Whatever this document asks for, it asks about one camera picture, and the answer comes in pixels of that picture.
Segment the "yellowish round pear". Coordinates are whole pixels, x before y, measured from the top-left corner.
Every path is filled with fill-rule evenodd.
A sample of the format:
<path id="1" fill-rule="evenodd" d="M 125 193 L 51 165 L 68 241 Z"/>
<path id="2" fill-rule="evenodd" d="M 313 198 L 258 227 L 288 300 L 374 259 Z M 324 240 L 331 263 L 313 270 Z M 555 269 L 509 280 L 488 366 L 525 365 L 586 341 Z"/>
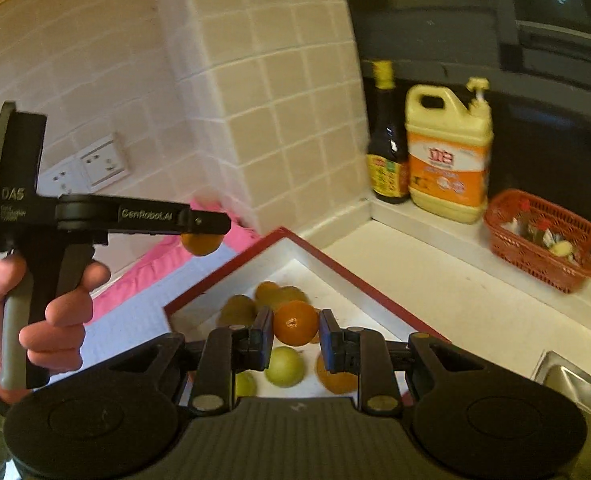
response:
<path id="1" fill-rule="evenodd" d="M 256 302 L 250 297 L 246 295 L 231 296 L 222 307 L 216 326 L 249 326 L 256 320 L 256 313 L 258 313 Z"/>

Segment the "large orange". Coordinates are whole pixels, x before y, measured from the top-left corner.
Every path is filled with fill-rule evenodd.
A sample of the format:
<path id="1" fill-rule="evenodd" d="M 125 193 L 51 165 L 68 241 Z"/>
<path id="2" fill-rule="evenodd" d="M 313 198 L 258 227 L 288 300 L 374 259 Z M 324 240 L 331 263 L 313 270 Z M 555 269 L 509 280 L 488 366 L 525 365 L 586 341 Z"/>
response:
<path id="1" fill-rule="evenodd" d="M 273 330 L 275 337 L 283 344 L 304 346 L 318 332 L 318 312 L 305 301 L 287 301 L 275 312 Z"/>

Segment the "small mandarin orange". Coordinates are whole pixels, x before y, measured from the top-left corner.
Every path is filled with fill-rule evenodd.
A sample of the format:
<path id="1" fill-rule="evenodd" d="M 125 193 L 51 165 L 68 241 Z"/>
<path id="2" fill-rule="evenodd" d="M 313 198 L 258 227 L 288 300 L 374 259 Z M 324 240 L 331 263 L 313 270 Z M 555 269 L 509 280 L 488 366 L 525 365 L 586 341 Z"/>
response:
<path id="1" fill-rule="evenodd" d="M 254 301 L 259 308 L 265 307 L 270 302 L 272 296 L 280 286 L 272 281 L 264 281 L 256 286 L 254 291 Z"/>

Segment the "green apple lower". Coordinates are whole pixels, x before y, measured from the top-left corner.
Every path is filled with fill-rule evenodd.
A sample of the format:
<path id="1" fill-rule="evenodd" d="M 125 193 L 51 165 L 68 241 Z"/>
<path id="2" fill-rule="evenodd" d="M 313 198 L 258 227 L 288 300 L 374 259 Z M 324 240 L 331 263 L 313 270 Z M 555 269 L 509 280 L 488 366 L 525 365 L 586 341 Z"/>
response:
<path id="1" fill-rule="evenodd" d="M 258 385 L 256 385 L 256 378 L 250 370 L 240 372 L 235 376 L 235 396 L 236 398 L 244 398 L 245 396 L 256 396 L 258 392 Z"/>

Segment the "green apple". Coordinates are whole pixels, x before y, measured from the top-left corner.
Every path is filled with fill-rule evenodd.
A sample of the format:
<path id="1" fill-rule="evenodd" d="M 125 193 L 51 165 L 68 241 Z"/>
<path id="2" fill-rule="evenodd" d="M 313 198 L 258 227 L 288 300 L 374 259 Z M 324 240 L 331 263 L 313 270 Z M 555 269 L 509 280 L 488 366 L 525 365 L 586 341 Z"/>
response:
<path id="1" fill-rule="evenodd" d="M 245 396 L 256 396 L 258 392 L 258 385 L 256 385 L 256 378 L 250 370 L 240 372 L 235 376 L 235 396 L 236 398 L 244 398 Z"/>
<path id="2" fill-rule="evenodd" d="M 301 354 L 289 347 L 274 349 L 270 364 L 264 370 L 265 378 L 279 388 L 291 388 L 300 384 L 305 374 L 306 366 Z"/>

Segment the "green apple upper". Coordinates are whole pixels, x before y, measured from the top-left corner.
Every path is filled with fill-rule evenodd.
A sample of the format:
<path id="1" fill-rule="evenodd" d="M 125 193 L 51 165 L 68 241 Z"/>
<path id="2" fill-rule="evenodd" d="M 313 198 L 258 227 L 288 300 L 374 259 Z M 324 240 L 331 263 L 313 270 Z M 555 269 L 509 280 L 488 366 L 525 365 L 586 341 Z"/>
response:
<path id="1" fill-rule="evenodd" d="M 274 349 L 270 364 L 264 370 L 265 378 L 279 388 L 291 388 L 300 384 L 305 374 L 306 366 L 301 354 L 289 347 Z"/>

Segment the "blue quilted mat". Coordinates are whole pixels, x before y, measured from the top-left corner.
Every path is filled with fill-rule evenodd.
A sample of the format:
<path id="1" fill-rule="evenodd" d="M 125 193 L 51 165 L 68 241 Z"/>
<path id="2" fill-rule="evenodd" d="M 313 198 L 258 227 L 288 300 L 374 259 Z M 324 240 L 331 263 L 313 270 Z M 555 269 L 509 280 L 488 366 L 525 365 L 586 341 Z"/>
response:
<path id="1" fill-rule="evenodd" d="M 124 301 L 98 321 L 87 323 L 81 348 L 84 370 L 169 333 L 171 327 L 164 308 L 237 255 L 222 244 L 210 255 L 192 256 L 184 266 L 158 283 Z"/>

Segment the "red white box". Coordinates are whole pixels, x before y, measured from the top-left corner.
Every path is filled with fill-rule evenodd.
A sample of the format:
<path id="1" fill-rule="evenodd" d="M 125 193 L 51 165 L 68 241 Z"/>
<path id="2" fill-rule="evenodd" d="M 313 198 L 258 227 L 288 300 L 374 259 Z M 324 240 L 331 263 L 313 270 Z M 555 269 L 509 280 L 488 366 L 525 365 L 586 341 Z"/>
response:
<path id="1" fill-rule="evenodd" d="M 166 314 L 173 330 L 186 339 L 204 339 L 215 327 L 227 299 L 235 295 L 251 297 L 256 286 L 265 281 L 301 289 L 315 308 L 332 310 L 342 327 L 370 328 L 393 341 L 405 341 L 416 332 L 441 336 L 383 292 L 286 229 L 265 236 L 189 287 L 166 306 Z"/>

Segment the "tiny mandarin orange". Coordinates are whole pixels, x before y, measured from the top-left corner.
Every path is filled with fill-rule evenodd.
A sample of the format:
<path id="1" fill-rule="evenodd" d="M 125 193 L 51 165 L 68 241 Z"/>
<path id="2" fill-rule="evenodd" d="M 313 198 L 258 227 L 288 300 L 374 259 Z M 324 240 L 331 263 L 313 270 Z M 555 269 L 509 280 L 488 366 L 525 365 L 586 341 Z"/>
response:
<path id="1" fill-rule="evenodd" d="M 223 235 L 183 233 L 181 242 L 183 247 L 196 257 L 204 257 L 215 252 L 222 245 Z"/>

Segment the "pink ruffled cloth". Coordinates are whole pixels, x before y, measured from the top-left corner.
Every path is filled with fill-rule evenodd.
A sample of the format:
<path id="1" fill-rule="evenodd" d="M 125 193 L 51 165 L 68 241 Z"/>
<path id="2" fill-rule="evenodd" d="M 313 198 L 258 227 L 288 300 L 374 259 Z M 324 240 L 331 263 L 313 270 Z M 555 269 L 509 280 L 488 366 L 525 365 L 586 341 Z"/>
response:
<path id="1" fill-rule="evenodd" d="M 233 211 L 225 210 L 218 202 L 200 203 L 192 200 L 192 208 L 208 211 L 226 212 L 233 225 L 223 240 L 235 255 L 253 245 L 260 235 Z M 114 284 L 101 292 L 94 299 L 94 314 L 90 323 L 94 323 L 108 314 L 124 301 L 134 297 L 149 286 L 158 283 L 172 272 L 184 266 L 192 258 L 182 245 L 178 236 L 170 235 L 162 238 L 142 258 L 139 258 Z"/>

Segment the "dark soy sauce bottle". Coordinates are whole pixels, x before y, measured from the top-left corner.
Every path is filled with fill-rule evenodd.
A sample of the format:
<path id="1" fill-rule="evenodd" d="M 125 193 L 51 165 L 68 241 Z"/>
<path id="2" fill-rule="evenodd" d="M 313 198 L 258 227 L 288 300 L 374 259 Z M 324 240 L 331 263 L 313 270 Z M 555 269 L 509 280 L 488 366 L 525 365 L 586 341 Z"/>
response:
<path id="1" fill-rule="evenodd" d="M 408 152 L 404 132 L 399 132 L 399 107 L 391 61 L 373 61 L 376 86 L 376 122 L 367 148 L 367 169 L 373 194 L 389 204 L 409 197 Z"/>

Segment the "red plastic basket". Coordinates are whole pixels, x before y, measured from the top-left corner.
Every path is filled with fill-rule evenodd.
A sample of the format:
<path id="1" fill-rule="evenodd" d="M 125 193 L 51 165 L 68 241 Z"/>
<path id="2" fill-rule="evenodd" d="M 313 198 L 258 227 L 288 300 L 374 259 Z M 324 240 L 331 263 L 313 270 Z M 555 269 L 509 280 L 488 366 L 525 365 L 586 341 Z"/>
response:
<path id="1" fill-rule="evenodd" d="M 571 294 L 591 278 L 591 222 L 520 190 L 489 202 L 484 214 L 495 256 Z"/>

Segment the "yellow detergent jug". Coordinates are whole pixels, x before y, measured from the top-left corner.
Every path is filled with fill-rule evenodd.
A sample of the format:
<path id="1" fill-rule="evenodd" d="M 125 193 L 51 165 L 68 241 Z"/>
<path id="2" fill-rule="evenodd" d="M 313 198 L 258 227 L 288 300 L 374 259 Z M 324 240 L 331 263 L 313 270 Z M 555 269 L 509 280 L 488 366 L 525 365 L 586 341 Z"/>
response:
<path id="1" fill-rule="evenodd" d="M 419 208 L 472 224 L 487 206 L 493 122 L 485 78 L 471 77 L 463 104 L 447 87 L 416 84 L 406 95 L 409 192 Z"/>

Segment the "steel sink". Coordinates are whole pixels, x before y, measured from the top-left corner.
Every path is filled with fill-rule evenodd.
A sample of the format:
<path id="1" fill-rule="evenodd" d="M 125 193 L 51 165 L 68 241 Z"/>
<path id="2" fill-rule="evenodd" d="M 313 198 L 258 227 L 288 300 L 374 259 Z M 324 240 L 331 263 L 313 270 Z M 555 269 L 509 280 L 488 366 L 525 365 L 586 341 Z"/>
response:
<path id="1" fill-rule="evenodd" d="M 558 353 L 547 351 L 539 360 L 533 380 L 563 394 L 583 412 L 587 438 L 569 479 L 591 479 L 591 375 Z"/>

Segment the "white double wall socket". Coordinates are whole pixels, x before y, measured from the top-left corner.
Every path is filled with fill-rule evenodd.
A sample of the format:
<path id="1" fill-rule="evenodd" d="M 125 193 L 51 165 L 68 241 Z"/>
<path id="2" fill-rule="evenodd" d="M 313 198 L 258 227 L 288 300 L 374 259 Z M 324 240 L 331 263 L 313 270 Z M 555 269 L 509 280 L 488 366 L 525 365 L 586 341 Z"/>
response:
<path id="1" fill-rule="evenodd" d="M 117 133 L 113 132 L 63 159 L 38 177 L 38 194 L 92 194 L 130 175 Z"/>

